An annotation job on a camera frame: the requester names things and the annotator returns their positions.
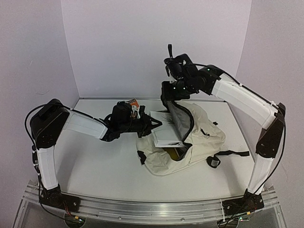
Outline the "beige canvas backpack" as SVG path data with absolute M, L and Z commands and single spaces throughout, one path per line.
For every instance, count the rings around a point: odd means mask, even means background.
M 209 120 L 206 111 L 199 105 L 184 101 L 166 101 L 165 107 L 183 145 L 174 146 L 179 155 L 174 160 L 168 153 L 169 147 L 157 146 L 153 135 L 137 139 L 136 147 L 141 162 L 153 175 L 170 175 L 202 161 L 216 168 L 220 165 L 219 156 L 250 155 L 249 151 L 222 150 L 226 140 L 225 133 Z

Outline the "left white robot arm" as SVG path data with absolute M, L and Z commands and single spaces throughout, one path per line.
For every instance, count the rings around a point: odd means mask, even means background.
M 46 200 L 54 207 L 64 202 L 63 194 L 56 190 L 59 182 L 55 166 L 55 146 L 63 131 L 111 142 L 123 133 L 136 133 L 139 138 L 145 137 L 161 125 L 161 121 L 145 112 L 144 105 L 134 108 L 125 101 L 118 102 L 105 118 L 96 118 L 67 107 L 58 99 L 35 107 L 26 115 L 24 127 L 32 142 L 33 165 L 39 182 L 47 190 Z

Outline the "orange comic book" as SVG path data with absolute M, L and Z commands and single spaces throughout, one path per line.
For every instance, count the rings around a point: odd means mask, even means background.
M 140 114 L 139 114 L 139 109 L 140 109 L 140 105 L 138 104 L 138 101 L 133 98 L 129 101 L 127 101 L 127 103 L 131 106 L 131 117 L 133 119 L 140 119 Z

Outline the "white palm leaf book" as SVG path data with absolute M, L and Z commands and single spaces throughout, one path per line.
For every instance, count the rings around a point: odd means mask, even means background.
M 161 126 L 152 130 L 155 147 L 158 148 L 181 148 L 181 141 L 175 123 L 170 113 L 150 111 L 150 116 L 162 123 Z

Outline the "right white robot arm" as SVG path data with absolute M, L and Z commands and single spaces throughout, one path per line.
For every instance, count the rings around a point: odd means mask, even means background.
M 199 91 L 230 103 L 259 124 L 261 133 L 256 144 L 257 157 L 247 191 L 260 194 L 273 173 L 270 168 L 280 143 L 284 143 L 281 138 L 286 134 L 285 106 L 268 101 L 213 65 L 203 66 L 202 69 L 192 67 L 191 71 L 185 69 L 175 73 L 166 67 L 166 72 L 169 81 L 162 83 L 161 100 L 180 130 L 186 124 L 192 130 L 197 121 L 189 108 L 178 101 L 188 99 Z

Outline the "yellow plastic folder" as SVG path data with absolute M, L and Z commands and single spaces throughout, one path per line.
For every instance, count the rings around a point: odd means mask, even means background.
M 170 158 L 174 161 L 178 161 L 180 156 L 176 148 L 164 148 L 164 150 L 169 154 Z

